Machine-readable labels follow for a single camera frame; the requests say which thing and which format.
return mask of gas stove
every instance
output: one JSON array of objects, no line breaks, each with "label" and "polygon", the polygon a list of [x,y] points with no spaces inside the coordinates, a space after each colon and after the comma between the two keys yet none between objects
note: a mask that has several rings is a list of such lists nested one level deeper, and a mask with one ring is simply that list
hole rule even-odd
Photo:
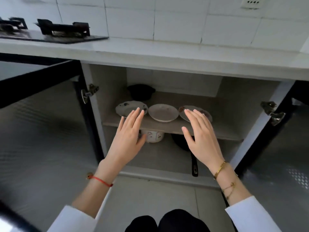
[{"label": "gas stove", "polygon": [[54,24],[48,19],[38,19],[36,25],[41,31],[28,30],[23,18],[0,18],[0,38],[72,44],[78,42],[108,39],[106,36],[90,35],[88,23],[74,22],[72,25]]}]

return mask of black pants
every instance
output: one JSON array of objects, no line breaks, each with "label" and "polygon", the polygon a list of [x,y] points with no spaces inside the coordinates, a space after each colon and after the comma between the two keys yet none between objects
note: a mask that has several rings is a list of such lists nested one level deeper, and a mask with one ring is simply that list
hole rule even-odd
[{"label": "black pants", "polygon": [[159,226],[151,216],[135,218],[125,232],[210,232],[203,221],[182,209],[168,212]]}]

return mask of pan handle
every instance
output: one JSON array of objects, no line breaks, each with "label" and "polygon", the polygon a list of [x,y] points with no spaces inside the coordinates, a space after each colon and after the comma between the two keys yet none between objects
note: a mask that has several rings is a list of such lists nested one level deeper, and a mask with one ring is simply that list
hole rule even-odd
[{"label": "pan handle", "polygon": [[197,167],[197,160],[195,155],[191,153],[191,160],[192,160],[192,176],[198,177],[198,167]]}]

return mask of red string bracelet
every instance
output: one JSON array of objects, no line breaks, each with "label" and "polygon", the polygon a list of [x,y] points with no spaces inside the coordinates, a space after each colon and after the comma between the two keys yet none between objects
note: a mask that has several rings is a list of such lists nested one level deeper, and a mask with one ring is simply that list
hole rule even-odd
[{"label": "red string bracelet", "polygon": [[107,187],[112,187],[114,184],[108,184],[105,181],[101,180],[100,178],[97,178],[93,175],[93,173],[87,173],[87,179],[96,179],[99,182],[102,182],[104,185],[106,185]]}]

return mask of white sleeve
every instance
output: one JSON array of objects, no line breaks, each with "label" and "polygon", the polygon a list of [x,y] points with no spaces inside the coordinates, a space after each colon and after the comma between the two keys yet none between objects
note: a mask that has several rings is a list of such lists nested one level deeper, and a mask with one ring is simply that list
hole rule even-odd
[{"label": "white sleeve", "polygon": [[89,215],[65,206],[47,232],[93,232],[96,222]]},{"label": "white sleeve", "polygon": [[281,232],[254,196],[226,209],[238,232]]}]

